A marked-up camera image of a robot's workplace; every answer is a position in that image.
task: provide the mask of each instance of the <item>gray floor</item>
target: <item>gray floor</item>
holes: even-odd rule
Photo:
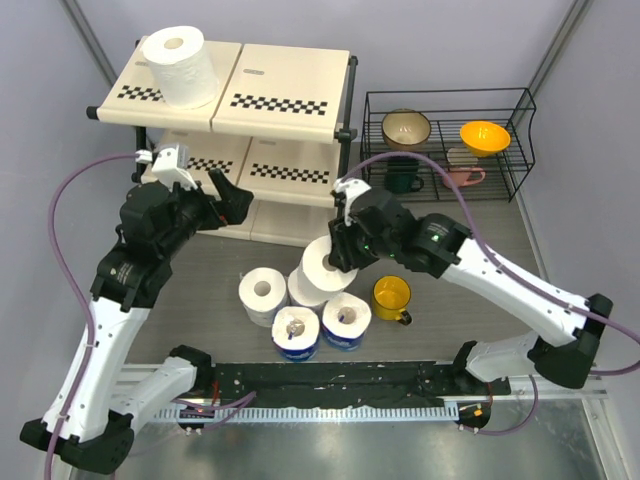
[[[513,425],[530,402],[501,402],[490,427]],[[171,435],[149,425],[133,451]],[[77,474],[75,480],[104,478]],[[127,459],[117,480],[605,479],[581,403],[542,402],[524,430],[487,438],[452,423],[231,425],[175,436]]]
[[[464,222],[454,203],[410,206],[416,216],[440,212]],[[530,271],[535,261],[517,204],[472,204],[485,240],[498,252]],[[270,332],[247,318],[238,285],[243,273],[271,267],[287,275],[299,263],[301,248],[196,235],[172,262],[173,277],[162,290],[149,319],[129,353],[130,363],[161,363],[175,346],[187,344],[221,362],[278,362]],[[316,361],[451,360],[467,340],[499,340],[527,327],[478,295],[379,261],[361,271],[348,291],[369,299],[379,277],[397,274],[409,281],[414,322],[403,327],[375,320],[361,349],[349,354],[322,346]]]

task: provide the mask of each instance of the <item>white toilet paper roll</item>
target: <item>white toilet paper roll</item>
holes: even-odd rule
[[[358,274],[357,270],[344,273],[329,264],[331,252],[331,237],[316,238],[302,254],[300,262],[301,275],[298,281],[301,288],[308,287],[308,283],[318,290],[335,293],[344,290]]]
[[[299,305],[313,310],[318,315],[322,314],[322,308],[334,294],[323,292],[307,282],[300,285],[300,268],[296,268],[287,279],[289,297],[292,305]]]
[[[197,108],[218,94],[218,77],[197,28],[158,30],[145,40],[142,54],[168,105]]]
[[[371,309],[367,303],[349,293],[339,293],[324,307],[322,332],[327,342],[341,350],[355,350],[360,346],[371,323]]]
[[[247,273],[238,294],[251,321],[261,327],[271,327],[278,310],[289,301],[284,277],[272,268],[256,268]]]
[[[318,350],[320,320],[309,308],[284,307],[278,312],[271,327],[271,338],[276,349],[287,360],[304,362]]]

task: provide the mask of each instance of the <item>beige bowl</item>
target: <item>beige bowl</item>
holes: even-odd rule
[[[415,110],[401,108],[387,113],[382,119],[384,142],[393,150],[415,150],[430,134],[431,123]]]

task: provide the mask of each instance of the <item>yellow bowl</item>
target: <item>yellow bowl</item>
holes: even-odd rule
[[[469,122],[460,129],[460,138],[476,157],[488,157],[501,152],[511,143],[511,135],[492,122]]]

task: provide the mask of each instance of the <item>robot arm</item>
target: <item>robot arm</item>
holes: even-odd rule
[[[471,231],[441,215],[415,218],[386,190],[362,180],[336,182],[344,216],[329,224],[329,263],[349,271],[392,258],[414,272],[466,287],[525,322],[534,332],[495,343],[467,342],[456,361],[482,382],[537,371],[550,381],[581,388],[589,374],[604,326],[531,292],[486,258]],[[570,305],[608,317],[612,303],[563,291],[495,254],[499,263]]]
[[[110,474],[126,458],[135,434],[162,406],[211,382],[211,357],[181,346],[153,375],[112,400],[116,376],[160,290],[171,277],[170,262],[198,230],[241,224],[253,194],[233,186],[220,170],[209,172],[219,199],[204,194],[186,171],[186,148],[164,146],[153,165],[158,181],[138,185],[120,209],[118,241],[100,261],[91,286],[95,342],[85,329],[67,378],[42,419],[27,422],[25,443],[47,450],[62,404],[81,368],[90,361],[62,425],[55,452],[83,470]]]

